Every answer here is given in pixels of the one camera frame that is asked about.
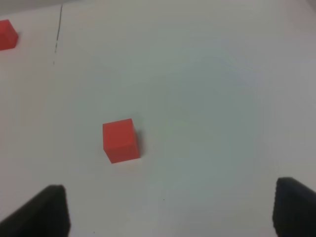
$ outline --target dark line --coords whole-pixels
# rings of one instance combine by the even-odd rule
[[[58,25],[58,32],[57,32],[55,53],[57,52],[57,44],[58,44],[58,38],[59,38],[59,32],[60,32],[60,25],[61,25],[61,15],[62,15],[62,12],[63,12],[63,4],[61,4],[61,6],[60,6],[59,25]]]

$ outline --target red cube face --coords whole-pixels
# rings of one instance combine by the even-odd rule
[[[103,149],[111,163],[139,158],[132,119],[103,124]]]
[[[0,21],[0,50],[15,48],[18,38],[9,20]]]

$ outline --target block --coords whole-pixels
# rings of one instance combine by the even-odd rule
[[[111,163],[140,157],[132,119],[103,124],[103,149]]]
[[[0,21],[0,50],[15,48],[18,38],[9,20]]]
[[[273,225],[278,237],[316,236],[316,193],[293,178],[279,178]]]
[[[67,237],[70,226],[66,190],[50,185],[0,223],[0,236]]]

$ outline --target table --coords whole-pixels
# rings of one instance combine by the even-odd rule
[[[63,184],[71,237],[276,236],[277,178],[316,189],[310,3],[78,0],[2,12],[20,41],[0,52],[0,219]],[[102,124],[126,118],[142,157],[113,165]]]

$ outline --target red block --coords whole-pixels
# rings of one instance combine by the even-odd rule
[[[0,21],[0,50],[15,48],[18,38],[9,20]]]
[[[140,157],[131,118],[103,124],[103,149],[111,163]]]

